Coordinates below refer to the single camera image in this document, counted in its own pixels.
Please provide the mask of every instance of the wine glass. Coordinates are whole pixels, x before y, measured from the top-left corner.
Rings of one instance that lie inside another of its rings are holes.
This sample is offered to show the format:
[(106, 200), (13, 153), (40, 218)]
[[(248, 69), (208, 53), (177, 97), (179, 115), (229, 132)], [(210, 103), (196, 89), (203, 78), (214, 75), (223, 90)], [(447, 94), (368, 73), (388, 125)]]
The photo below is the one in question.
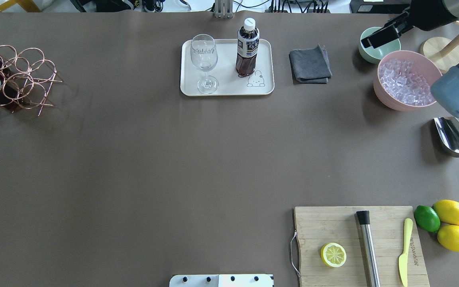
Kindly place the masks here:
[(208, 72), (217, 64), (217, 48), (215, 40), (210, 35), (199, 34), (191, 42), (192, 64), (204, 72), (204, 77), (198, 80), (198, 90), (202, 93), (213, 93), (219, 87), (215, 77), (208, 76)]

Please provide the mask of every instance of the cutting board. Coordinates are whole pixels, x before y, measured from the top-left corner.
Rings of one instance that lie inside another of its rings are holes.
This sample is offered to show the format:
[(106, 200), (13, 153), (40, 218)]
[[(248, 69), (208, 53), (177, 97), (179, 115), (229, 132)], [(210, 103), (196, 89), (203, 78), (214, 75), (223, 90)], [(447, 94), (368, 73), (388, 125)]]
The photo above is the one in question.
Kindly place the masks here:
[[(414, 220), (411, 206), (298, 206), (295, 227), (299, 248), (300, 287), (368, 287), (366, 256), (355, 212), (369, 210), (379, 278), (383, 287), (402, 287), (398, 256), (403, 252), (405, 218)], [(320, 258), (323, 245), (341, 244), (346, 251), (342, 267), (329, 267)], [(417, 226), (414, 224), (408, 256), (408, 287), (429, 287)]]

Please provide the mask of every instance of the bowl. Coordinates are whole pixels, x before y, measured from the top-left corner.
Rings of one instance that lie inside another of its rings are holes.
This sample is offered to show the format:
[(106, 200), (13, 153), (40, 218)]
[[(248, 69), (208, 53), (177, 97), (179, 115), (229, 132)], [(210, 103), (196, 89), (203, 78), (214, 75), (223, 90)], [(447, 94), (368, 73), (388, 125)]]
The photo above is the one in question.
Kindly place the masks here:
[[(381, 29), (381, 27), (371, 27), (366, 29), (361, 34), (361, 40), (373, 34), (379, 29)], [(384, 58), (388, 53), (399, 50), (401, 50), (401, 43), (399, 42), (399, 39), (382, 45), (376, 49), (372, 46), (364, 48), (364, 46), (362, 46), (362, 42), (359, 41), (359, 53), (364, 58), (364, 60), (372, 64), (378, 64), (380, 60), (382, 60), (382, 58)]]
[(425, 106), (413, 106), (401, 102), (400, 100), (395, 99), (390, 93), (388, 93), (382, 84), (380, 83), (379, 78), (379, 67), (387, 63), (391, 59), (398, 59), (400, 61), (410, 60), (413, 62), (411, 72), (416, 72), (418, 75), (424, 76), (426, 82), (430, 87), (436, 80), (438, 80), (442, 74), (440, 70), (435, 66), (435, 64), (425, 56), (416, 53), (414, 51), (394, 51), (386, 55), (380, 62), (377, 67), (377, 72), (375, 73), (375, 79), (373, 80), (373, 89), (378, 99), (386, 106), (397, 111), (414, 111), (422, 109), (428, 106), (435, 104), (437, 101), (433, 101)]

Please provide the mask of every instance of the yellow lemon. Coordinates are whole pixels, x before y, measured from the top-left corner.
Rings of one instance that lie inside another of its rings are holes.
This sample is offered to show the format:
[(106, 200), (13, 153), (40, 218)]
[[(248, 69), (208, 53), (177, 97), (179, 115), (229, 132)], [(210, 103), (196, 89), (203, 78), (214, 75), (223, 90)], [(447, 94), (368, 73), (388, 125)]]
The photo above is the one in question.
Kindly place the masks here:
[(459, 202), (444, 199), (433, 204), (433, 209), (438, 214), (440, 221), (459, 225)]
[(459, 226), (445, 225), (437, 233), (439, 243), (451, 251), (459, 252)]
[(340, 267), (346, 262), (345, 249), (334, 242), (327, 243), (322, 247), (323, 262), (330, 267)]

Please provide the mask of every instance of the white tray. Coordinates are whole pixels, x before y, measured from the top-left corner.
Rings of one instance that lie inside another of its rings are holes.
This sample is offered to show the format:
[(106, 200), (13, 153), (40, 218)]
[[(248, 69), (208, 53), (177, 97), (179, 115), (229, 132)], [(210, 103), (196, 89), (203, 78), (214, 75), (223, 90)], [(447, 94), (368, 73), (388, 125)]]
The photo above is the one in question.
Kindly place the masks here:
[(186, 96), (258, 96), (270, 94), (274, 90), (274, 70), (270, 43), (260, 39), (256, 58), (255, 72), (245, 78), (239, 78), (235, 71), (237, 62), (237, 40), (216, 39), (219, 60), (215, 68), (208, 72), (219, 81), (215, 93), (203, 94), (197, 88), (198, 80), (204, 73), (191, 62), (191, 40), (182, 45), (182, 67), (180, 72), (180, 90)]

